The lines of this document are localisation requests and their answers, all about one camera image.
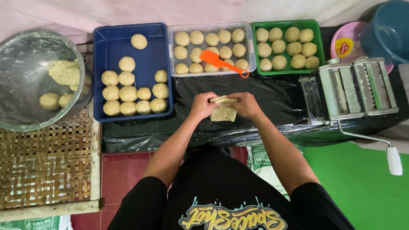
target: dough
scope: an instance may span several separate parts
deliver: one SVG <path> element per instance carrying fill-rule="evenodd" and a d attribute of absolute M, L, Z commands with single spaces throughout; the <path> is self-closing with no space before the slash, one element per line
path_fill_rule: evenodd
<path fill-rule="evenodd" d="M 53 61 L 47 67 L 48 75 L 60 85 L 70 86 L 70 89 L 76 91 L 79 84 L 79 62 L 78 59 L 74 61 Z"/>
<path fill-rule="evenodd" d="M 124 116 L 132 116 L 136 114 L 136 103 L 133 101 L 126 101 L 121 104 L 121 106 L 119 107 L 119 111 Z"/>
<path fill-rule="evenodd" d="M 287 45 L 286 51 L 287 51 L 287 54 L 290 56 L 299 54 L 301 52 L 301 43 L 291 42 L 290 44 Z"/>
<path fill-rule="evenodd" d="M 232 52 L 236 57 L 243 57 L 246 54 L 246 47 L 240 43 L 237 43 L 233 46 Z"/>
<path fill-rule="evenodd" d="M 306 65 L 305 68 L 307 70 L 313 70 L 318 68 L 319 66 L 319 58 L 315 57 L 315 56 L 310 56 L 306 59 Z"/>
<path fill-rule="evenodd" d="M 259 57 L 268 58 L 271 55 L 271 47 L 267 43 L 259 43 L 257 52 Z"/>
<path fill-rule="evenodd" d="M 135 83 L 135 75 L 128 71 L 123 71 L 118 75 L 118 81 L 123 86 L 130 86 Z"/>
<path fill-rule="evenodd" d="M 187 57 L 187 49 L 183 46 L 176 46 L 173 55 L 177 59 L 185 59 Z"/>
<path fill-rule="evenodd" d="M 191 64 L 190 67 L 189 67 L 189 72 L 190 72 L 191 74 L 200 74 L 200 73 L 203 73 L 203 67 L 202 67 L 201 64 L 193 63 L 193 64 Z"/>
<path fill-rule="evenodd" d="M 143 87 L 136 92 L 136 95 L 141 100 L 149 100 L 151 98 L 151 90 L 149 88 Z"/>
<path fill-rule="evenodd" d="M 271 49 L 273 54 L 280 54 L 285 50 L 285 42 L 283 40 L 275 40 L 273 44 L 271 44 Z"/>
<path fill-rule="evenodd" d="M 119 107 L 121 106 L 121 103 L 117 100 L 114 101 L 107 101 L 103 105 L 103 112 L 108 115 L 108 116 L 118 116 L 121 114 L 121 111 L 119 111 Z"/>
<path fill-rule="evenodd" d="M 119 97 L 122 101 L 135 101 L 138 99 L 137 90 L 133 86 L 124 86 L 119 90 Z"/>
<path fill-rule="evenodd" d="M 102 90 L 102 96 L 105 100 L 118 100 L 119 99 L 119 89 L 117 86 L 107 86 Z"/>
<path fill-rule="evenodd" d="M 165 99 L 169 97 L 169 89 L 168 86 L 163 83 L 158 83 L 153 86 L 152 93 L 157 98 Z"/>
<path fill-rule="evenodd" d="M 155 73 L 155 81 L 165 83 L 168 81 L 168 73 L 165 70 L 158 70 Z"/>
<path fill-rule="evenodd" d="M 203 43 L 204 39 L 204 35 L 202 34 L 202 32 L 195 30 L 193 32 L 190 33 L 190 42 L 193 45 L 200 45 Z"/>
<path fill-rule="evenodd" d="M 214 53 L 217 53 L 217 55 L 219 55 L 219 50 L 216 48 L 216 47 L 208 47 L 208 48 L 206 48 L 207 50 L 210 50 L 210 51 L 212 51 L 212 52 L 214 52 Z"/>
<path fill-rule="evenodd" d="M 189 68 L 187 65 L 183 63 L 179 63 L 175 66 L 175 73 L 176 74 L 187 74 L 189 72 Z"/>
<path fill-rule="evenodd" d="M 263 72 L 269 72 L 273 68 L 273 65 L 270 60 L 264 58 L 260 61 L 260 70 Z"/>
<path fill-rule="evenodd" d="M 101 75 L 101 80 L 102 83 L 106 86 L 114 85 L 116 86 L 118 84 L 118 74 L 115 73 L 114 71 L 107 70 Z"/>
<path fill-rule="evenodd" d="M 285 31 L 284 38 L 287 42 L 295 42 L 300 38 L 300 30 L 297 27 L 290 27 Z"/>
<path fill-rule="evenodd" d="M 246 70 L 249 67 L 249 63 L 244 59 L 239 59 L 234 64 L 239 69 Z"/>
<path fill-rule="evenodd" d="M 162 113 L 167 108 L 167 103 L 161 98 L 155 98 L 151 102 L 151 110 L 154 113 Z"/>
<path fill-rule="evenodd" d="M 268 31 L 264 28 L 258 28 L 256 30 L 257 43 L 266 42 L 268 40 Z"/>
<path fill-rule="evenodd" d="M 312 29 L 303 29 L 300 32 L 300 42 L 310 42 L 314 38 L 314 31 Z"/>
<path fill-rule="evenodd" d="M 138 114 L 149 114 L 152 112 L 151 103 L 146 100 L 139 101 L 136 103 L 136 112 Z"/>
<path fill-rule="evenodd" d="M 230 59 L 226 59 L 226 60 L 224 60 L 224 62 L 229 63 L 230 65 L 234 66 L 234 62 L 232 60 L 230 60 Z M 225 72 L 226 71 L 232 71 L 231 69 L 229 69 L 229 68 L 227 68 L 225 66 L 222 66 L 222 70 L 225 71 Z"/>
<path fill-rule="evenodd" d="M 62 95 L 60 97 L 60 99 L 58 100 L 58 104 L 60 104 L 60 106 L 62 108 L 67 107 L 67 105 L 70 103 L 71 99 L 74 97 L 74 94 L 65 94 Z"/>
<path fill-rule="evenodd" d="M 226 95 L 221 97 L 216 97 L 210 99 L 210 102 L 214 102 L 216 104 L 221 103 L 222 105 L 214 108 L 210 114 L 210 121 L 212 122 L 220 122 L 220 121 L 231 121 L 234 122 L 236 119 L 237 111 L 234 108 L 226 107 L 226 103 L 229 102 L 239 102 L 239 100 L 235 98 L 227 98 Z"/>
<path fill-rule="evenodd" d="M 301 69 L 306 64 L 306 58 L 302 54 L 296 54 L 291 58 L 290 66 L 293 69 Z"/>
<path fill-rule="evenodd" d="M 287 59 L 282 55 L 277 55 L 271 60 L 273 69 L 280 71 L 287 66 Z"/>
<path fill-rule="evenodd" d="M 60 107 L 59 99 L 60 95 L 49 92 L 40 97 L 40 105 L 43 109 L 48 111 L 57 110 Z"/>
<path fill-rule="evenodd" d="M 301 54 L 304 57 L 313 56 L 317 52 L 317 45 L 311 42 L 304 43 L 301 47 Z"/>
<path fill-rule="evenodd" d="M 190 54 L 190 59 L 194 63 L 200 63 L 202 62 L 202 59 L 200 59 L 200 55 L 202 54 L 203 50 L 200 48 L 193 48 L 191 54 Z"/>
<path fill-rule="evenodd" d="M 223 46 L 220 48 L 219 56 L 222 59 L 229 59 L 232 55 L 232 51 L 228 46 Z"/>
<path fill-rule="evenodd" d="M 209 63 L 206 63 L 206 65 L 205 65 L 204 67 L 205 67 L 205 68 L 204 68 L 204 71 L 205 71 L 206 73 L 219 72 L 219 68 L 217 68 L 216 66 L 211 65 L 211 64 L 209 64 Z"/>
<path fill-rule="evenodd" d="M 139 50 L 144 49 L 148 45 L 148 41 L 142 34 L 134 34 L 132 38 L 130 38 L 130 43 Z"/>
<path fill-rule="evenodd" d="M 231 35 L 231 40 L 234 43 L 240 43 L 244 41 L 245 33 L 242 29 L 235 29 Z"/>
<path fill-rule="evenodd" d="M 125 56 L 119 61 L 119 68 L 122 71 L 132 72 L 135 69 L 135 60 L 131 57 Z"/>
<path fill-rule="evenodd" d="M 210 46 L 217 46 L 219 43 L 219 36 L 213 33 L 209 33 L 205 39 L 206 43 Z"/>
<path fill-rule="evenodd" d="M 229 41 L 231 40 L 231 33 L 228 32 L 228 31 L 225 30 L 225 29 L 221 29 L 221 30 L 219 31 L 218 36 L 219 36 L 219 41 L 220 41 L 221 43 L 223 43 L 223 44 L 227 44 L 227 43 L 229 43 Z"/>
<path fill-rule="evenodd" d="M 186 32 L 179 32 L 175 36 L 175 43 L 180 46 L 189 45 L 189 35 Z"/>
<path fill-rule="evenodd" d="M 273 42 L 275 40 L 279 40 L 283 37 L 283 32 L 280 28 L 272 28 L 270 32 L 268 32 L 268 40 Z"/>

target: stainless steel bowl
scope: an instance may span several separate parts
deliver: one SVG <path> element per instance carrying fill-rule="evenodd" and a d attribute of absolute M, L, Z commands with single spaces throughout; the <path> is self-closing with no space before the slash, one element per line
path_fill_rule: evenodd
<path fill-rule="evenodd" d="M 52 61 L 78 59 L 77 91 L 57 84 L 48 75 Z M 72 93 L 67 107 L 47 111 L 40 97 L 48 92 Z M 75 116 L 89 102 L 92 78 L 75 44 L 65 36 L 43 29 L 21 32 L 0 43 L 0 128 L 32 131 Z"/>

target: red tile floor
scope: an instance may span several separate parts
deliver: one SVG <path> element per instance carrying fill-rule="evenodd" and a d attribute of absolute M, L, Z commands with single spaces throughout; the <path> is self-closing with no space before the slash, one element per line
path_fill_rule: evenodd
<path fill-rule="evenodd" d="M 141 179 L 153 152 L 102 155 L 101 194 L 105 206 L 100 212 L 71 215 L 74 230 L 105 230 L 118 211 L 123 197 Z M 246 147 L 230 147 L 230 155 L 247 164 Z"/>

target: pink bowl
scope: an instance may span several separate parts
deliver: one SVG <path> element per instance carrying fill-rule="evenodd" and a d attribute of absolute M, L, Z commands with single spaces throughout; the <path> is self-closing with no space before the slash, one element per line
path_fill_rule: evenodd
<path fill-rule="evenodd" d="M 360 33 L 362 31 L 362 29 L 367 25 L 367 23 L 365 22 L 352 22 L 352 23 L 348 23 L 345 26 L 341 27 L 334 35 L 332 42 L 331 42 L 331 50 L 330 50 L 330 54 L 331 54 L 331 58 L 336 58 L 337 55 L 335 53 L 335 41 L 340 39 L 340 38 L 350 38 L 353 42 L 354 45 L 356 42 L 358 42 L 360 40 Z M 362 51 L 362 49 L 359 49 L 359 52 L 356 52 L 356 56 L 351 56 L 348 55 L 344 58 L 341 59 L 341 62 L 343 63 L 351 63 L 353 62 L 356 58 L 358 58 L 361 55 L 365 55 Z M 390 73 L 393 69 L 393 65 L 386 65 L 385 66 L 386 70 L 388 71 L 388 73 Z"/>

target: dough ball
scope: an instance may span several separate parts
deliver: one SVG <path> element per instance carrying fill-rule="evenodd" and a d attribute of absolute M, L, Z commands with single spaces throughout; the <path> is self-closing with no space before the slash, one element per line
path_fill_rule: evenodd
<path fill-rule="evenodd" d="M 259 57 L 268 58 L 271 55 L 271 47 L 267 43 L 259 43 L 257 52 Z"/>
<path fill-rule="evenodd" d="M 122 71 L 132 72 L 135 69 L 135 60 L 131 57 L 123 57 L 119 61 L 119 68 Z"/>
<path fill-rule="evenodd" d="M 133 86 L 124 86 L 119 90 L 119 97 L 122 101 L 135 101 L 138 99 L 137 90 Z"/>
<path fill-rule="evenodd" d="M 290 56 L 299 54 L 301 52 L 301 43 L 291 42 L 290 44 L 287 45 L 286 51 L 287 51 L 287 54 Z"/>
<path fill-rule="evenodd" d="M 107 101 L 103 105 L 103 112 L 108 115 L 108 116 L 118 116 L 121 114 L 121 111 L 119 111 L 119 107 L 121 106 L 121 103 L 117 100 L 114 101 Z"/>
<path fill-rule="evenodd" d="M 191 74 L 200 74 L 203 73 L 203 66 L 198 63 L 193 63 L 189 67 L 189 73 Z"/>
<path fill-rule="evenodd" d="M 237 43 L 233 46 L 232 52 L 236 57 L 243 57 L 246 54 L 246 47 L 240 43 Z"/>
<path fill-rule="evenodd" d="M 223 46 L 220 48 L 219 56 L 222 59 L 229 59 L 232 55 L 232 51 L 228 46 Z"/>
<path fill-rule="evenodd" d="M 194 63 L 200 63 L 202 62 L 202 59 L 200 59 L 200 55 L 202 54 L 203 50 L 196 47 L 193 48 L 191 54 L 190 54 L 190 59 L 192 60 L 192 62 Z"/>
<path fill-rule="evenodd" d="M 268 39 L 268 31 L 264 28 L 258 28 L 256 30 L 256 41 L 257 43 L 266 42 Z"/>
<path fill-rule="evenodd" d="M 285 31 L 284 38 L 287 42 L 295 42 L 300 38 L 300 30 L 297 27 L 290 27 Z"/>
<path fill-rule="evenodd" d="M 273 42 L 275 40 L 279 40 L 283 37 L 283 32 L 280 28 L 272 28 L 270 32 L 268 32 L 268 40 Z"/>
<path fill-rule="evenodd" d="M 176 46 L 173 55 L 177 59 L 185 59 L 187 57 L 187 49 L 183 46 Z"/>
<path fill-rule="evenodd" d="M 130 86 L 135 83 L 135 75 L 128 71 L 123 71 L 118 76 L 118 81 L 124 86 Z"/>
<path fill-rule="evenodd" d="M 300 32 L 300 42 L 310 42 L 314 38 L 314 31 L 312 29 L 302 29 Z"/>
<path fill-rule="evenodd" d="M 139 50 L 144 49 L 148 45 L 148 41 L 142 34 L 134 34 L 132 38 L 130 38 L 130 43 Z"/>
<path fill-rule="evenodd" d="M 136 112 L 138 114 L 149 114 L 152 112 L 151 110 L 151 103 L 149 101 L 143 100 L 143 101 L 138 101 L 136 103 Z"/>
<path fill-rule="evenodd" d="M 59 99 L 60 95 L 49 92 L 40 97 L 40 105 L 43 109 L 48 111 L 57 110 L 60 107 Z"/>
<path fill-rule="evenodd" d="M 234 43 L 240 43 L 244 41 L 245 33 L 242 29 L 235 29 L 231 35 L 231 40 Z"/>
<path fill-rule="evenodd" d="M 206 43 L 210 46 L 217 46 L 219 43 L 219 36 L 213 33 L 209 33 L 205 39 Z"/>
<path fill-rule="evenodd" d="M 290 66 L 293 69 L 301 69 L 306 64 L 306 58 L 302 54 L 296 54 L 291 58 Z"/>
<path fill-rule="evenodd" d="M 71 99 L 74 97 L 74 94 L 65 94 L 60 97 L 58 100 L 58 103 L 62 108 L 67 107 L 67 105 L 70 103 Z"/>
<path fill-rule="evenodd" d="M 155 81 L 165 83 L 168 81 L 168 73 L 165 70 L 158 70 L 155 73 Z"/>
<path fill-rule="evenodd" d="M 205 67 L 205 68 L 204 68 L 204 71 L 205 71 L 206 73 L 219 72 L 219 68 L 217 68 L 216 66 L 211 65 L 211 64 L 209 64 L 209 63 L 206 63 L 206 65 L 205 65 L 204 67 Z"/>
<path fill-rule="evenodd" d="M 119 89 L 117 86 L 107 86 L 102 90 L 102 96 L 105 100 L 118 100 L 119 99 Z"/>
<path fill-rule="evenodd" d="M 317 45 L 311 42 L 304 43 L 301 47 L 301 54 L 304 57 L 313 56 L 317 52 Z"/>
<path fill-rule="evenodd" d="M 249 67 L 249 63 L 244 59 L 239 59 L 234 64 L 239 69 L 246 70 Z"/>
<path fill-rule="evenodd" d="M 260 70 L 263 72 L 269 72 L 273 68 L 273 65 L 270 60 L 264 58 L 260 61 Z"/>
<path fill-rule="evenodd" d="M 206 48 L 207 50 L 210 50 L 210 51 L 212 51 L 212 52 L 214 52 L 214 53 L 217 53 L 217 55 L 219 55 L 219 50 L 216 48 L 216 47 L 208 47 L 208 48 Z"/>
<path fill-rule="evenodd" d="M 229 43 L 229 41 L 231 40 L 231 33 L 228 32 L 228 31 L 225 30 L 225 29 L 221 29 L 221 30 L 219 31 L 218 36 L 219 36 L 219 41 L 220 41 L 221 43 L 223 43 L 223 44 L 227 44 L 227 43 Z"/>
<path fill-rule="evenodd" d="M 136 95 L 141 100 L 149 100 L 151 98 L 151 90 L 149 88 L 143 87 L 136 92 Z"/>
<path fill-rule="evenodd" d="M 193 45 L 200 45 L 203 43 L 204 39 L 204 35 L 202 34 L 202 32 L 195 30 L 193 32 L 190 33 L 190 42 Z"/>
<path fill-rule="evenodd" d="M 271 44 L 273 54 L 280 54 L 285 50 L 285 42 L 283 40 L 275 40 Z"/>
<path fill-rule="evenodd" d="M 152 93 L 157 98 L 168 98 L 169 97 L 169 89 L 168 86 L 163 83 L 158 83 L 153 86 Z"/>
<path fill-rule="evenodd" d="M 234 62 L 233 62 L 232 60 L 230 60 L 230 59 L 226 59 L 226 60 L 224 60 L 224 62 L 226 62 L 226 63 L 228 63 L 228 64 L 234 66 Z M 225 66 L 222 66 L 222 70 L 223 70 L 224 72 L 226 72 L 226 71 L 231 71 L 231 69 L 229 69 L 229 68 L 227 68 L 227 67 L 225 67 Z"/>
<path fill-rule="evenodd" d="M 118 74 L 114 71 L 107 70 L 101 75 L 102 83 L 106 86 L 116 86 L 118 84 Z"/>
<path fill-rule="evenodd" d="M 151 102 L 151 110 L 154 113 L 162 113 L 166 110 L 167 106 L 166 101 L 161 98 L 155 98 Z"/>
<path fill-rule="evenodd" d="M 119 107 L 119 111 L 124 116 L 132 116 L 136 114 L 136 103 L 133 101 L 126 101 L 121 104 L 121 106 Z"/>
<path fill-rule="evenodd" d="M 189 35 L 186 32 L 179 32 L 175 36 L 175 43 L 180 46 L 189 45 Z"/>
<path fill-rule="evenodd" d="M 307 70 L 313 70 L 318 68 L 319 66 L 319 58 L 315 57 L 315 56 L 310 56 L 306 59 L 306 65 L 305 68 Z"/>
<path fill-rule="evenodd" d="M 271 60 L 273 69 L 280 71 L 287 66 L 287 59 L 282 55 L 277 55 Z"/>
<path fill-rule="evenodd" d="M 187 74 L 189 72 L 189 68 L 187 65 L 183 63 L 179 63 L 175 66 L 175 73 L 176 74 Z"/>

